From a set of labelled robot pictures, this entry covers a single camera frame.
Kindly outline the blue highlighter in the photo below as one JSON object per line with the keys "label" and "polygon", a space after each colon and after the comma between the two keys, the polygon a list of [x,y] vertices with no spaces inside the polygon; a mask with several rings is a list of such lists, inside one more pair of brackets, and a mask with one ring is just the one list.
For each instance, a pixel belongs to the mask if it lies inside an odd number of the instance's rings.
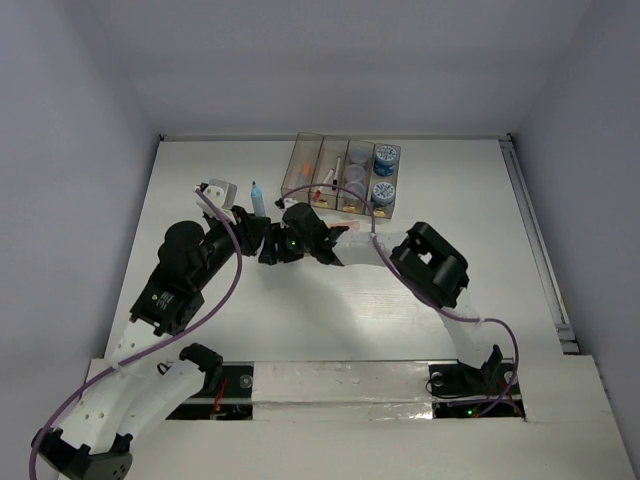
{"label": "blue highlighter", "polygon": [[255,181],[252,182],[250,198],[252,202],[253,212],[257,217],[266,217],[266,208],[263,199],[262,190]]}

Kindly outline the red whiteboard marker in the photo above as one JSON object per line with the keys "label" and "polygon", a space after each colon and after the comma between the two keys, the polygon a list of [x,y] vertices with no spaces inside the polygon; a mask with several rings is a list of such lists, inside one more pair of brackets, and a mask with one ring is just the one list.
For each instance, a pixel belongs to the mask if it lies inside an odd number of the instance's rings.
{"label": "red whiteboard marker", "polygon": [[325,175],[324,179],[321,181],[321,185],[320,185],[320,186],[318,186],[318,187],[315,189],[315,192],[314,192],[313,197],[312,197],[312,200],[313,200],[314,202],[317,202],[317,201],[320,199],[321,195],[323,194],[323,189],[324,189],[324,187],[325,187],[326,185],[331,185],[331,184],[332,184],[332,176],[333,176],[333,172],[334,172],[334,169],[333,169],[333,168],[331,168],[331,169],[327,172],[327,174]]}

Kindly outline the orange highlighter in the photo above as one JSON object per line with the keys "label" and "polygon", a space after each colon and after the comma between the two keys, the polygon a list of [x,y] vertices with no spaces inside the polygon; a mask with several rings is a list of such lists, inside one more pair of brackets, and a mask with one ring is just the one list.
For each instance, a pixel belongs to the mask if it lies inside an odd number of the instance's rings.
{"label": "orange highlighter", "polygon": [[356,231],[360,230],[360,222],[359,221],[343,222],[342,226],[348,227],[349,229],[353,229],[353,230],[356,230]]}

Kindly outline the black whiteboard marker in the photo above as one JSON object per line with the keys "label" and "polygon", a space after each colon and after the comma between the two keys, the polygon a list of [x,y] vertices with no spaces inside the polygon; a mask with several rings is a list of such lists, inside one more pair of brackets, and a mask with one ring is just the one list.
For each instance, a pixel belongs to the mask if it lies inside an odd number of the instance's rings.
{"label": "black whiteboard marker", "polygon": [[336,158],[336,164],[335,164],[335,168],[334,168],[334,172],[333,172],[333,176],[332,176],[332,185],[334,185],[334,186],[338,184],[339,174],[341,173],[342,163],[343,163],[343,158],[341,156],[338,156]]}

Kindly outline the paperclip jar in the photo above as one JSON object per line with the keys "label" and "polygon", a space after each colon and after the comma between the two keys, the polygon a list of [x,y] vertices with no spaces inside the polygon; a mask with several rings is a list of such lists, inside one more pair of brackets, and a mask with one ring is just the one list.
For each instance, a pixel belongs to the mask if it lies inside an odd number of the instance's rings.
{"label": "paperclip jar", "polygon": [[361,182],[364,183],[366,170],[358,164],[349,164],[344,170],[344,181],[348,182]]}
{"label": "paperclip jar", "polygon": [[361,200],[366,197],[366,189],[363,183],[361,182],[348,182],[345,185],[346,192],[344,193],[345,198]]}

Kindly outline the blue paint jar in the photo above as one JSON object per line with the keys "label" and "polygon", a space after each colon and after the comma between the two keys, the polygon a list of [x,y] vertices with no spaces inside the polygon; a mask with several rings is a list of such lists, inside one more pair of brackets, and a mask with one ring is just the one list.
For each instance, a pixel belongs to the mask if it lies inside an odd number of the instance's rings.
{"label": "blue paint jar", "polygon": [[374,149],[373,171],[380,177],[391,176],[400,159],[400,148],[395,145],[379,144]]}
{"label": "blue paint jar", "polygon": [[395,204],[396,187],[385,181],[377,182],[371,191],[371,204],[375,209],[387,209]]}

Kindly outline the clear pencil-shaped highlighter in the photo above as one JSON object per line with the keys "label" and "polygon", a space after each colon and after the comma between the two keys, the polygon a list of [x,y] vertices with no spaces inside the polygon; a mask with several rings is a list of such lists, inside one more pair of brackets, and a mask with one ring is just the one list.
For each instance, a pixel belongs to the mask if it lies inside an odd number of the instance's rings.
{"label": "clear pencil-shaped highlighter", "polygon": [[298,179],[297,179],[296,187],[297,188],[304,187],[305,185],[308,184],[308,182],[309,182],[309,175],[308,174],[300,174]]}

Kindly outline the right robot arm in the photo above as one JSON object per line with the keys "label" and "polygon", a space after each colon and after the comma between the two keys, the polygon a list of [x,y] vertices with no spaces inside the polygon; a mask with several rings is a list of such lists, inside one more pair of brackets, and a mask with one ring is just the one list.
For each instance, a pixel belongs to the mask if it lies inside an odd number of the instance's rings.
{"label": "right robot arm", "polygon": [[309,205],[296,203],[265,229],[259,260],[275,265],[305,256],[329,266],[389,267],[416,298],[437,311],[460,364],[456,379],[473,392],[496,381],[502,353],[486,342],[482,319],[471,305],[468,262],[429,224],[372,233],[346,223],[329,226]]}

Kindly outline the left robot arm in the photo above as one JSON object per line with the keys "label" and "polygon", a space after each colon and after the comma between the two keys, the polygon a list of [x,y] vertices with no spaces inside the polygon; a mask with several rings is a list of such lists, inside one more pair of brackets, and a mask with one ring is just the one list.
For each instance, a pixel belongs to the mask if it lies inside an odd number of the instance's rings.
{"label": "left robot arm", "polygon": [[229,259],[256,255],[271,220],[240,206],[171,225],[158,263],[130,309],[107,367],[87,380],[31,442],[29,476],[43,460],[68,479],[123,479],[134,451],[184,400],[218,392],[223,357],[184,343],[199,327],[203,290]]}

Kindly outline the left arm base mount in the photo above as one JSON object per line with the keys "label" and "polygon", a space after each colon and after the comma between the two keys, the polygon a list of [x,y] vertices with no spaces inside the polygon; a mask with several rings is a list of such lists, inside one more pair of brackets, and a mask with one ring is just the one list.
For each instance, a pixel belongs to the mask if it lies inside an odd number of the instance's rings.
{"label": "left arm base mount", "polygon": [[226,363],[217,352],[197,343],[183,348],[180,360],[194,361],[203,371],[202,389],[185,400],[168,420],[251,420],[253,363]]}

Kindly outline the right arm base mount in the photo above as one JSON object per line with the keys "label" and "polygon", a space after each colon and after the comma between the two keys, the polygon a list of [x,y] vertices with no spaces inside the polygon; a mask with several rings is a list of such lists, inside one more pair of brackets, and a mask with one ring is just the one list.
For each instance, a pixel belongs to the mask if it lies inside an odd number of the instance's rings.
{"label": "right arm base mount", "polygon": [[520,418],[525,409],[519,384],[512,379],[514,362],[497,345],[479,368],[457,361],[429,366],[425,390],[436,419]]}

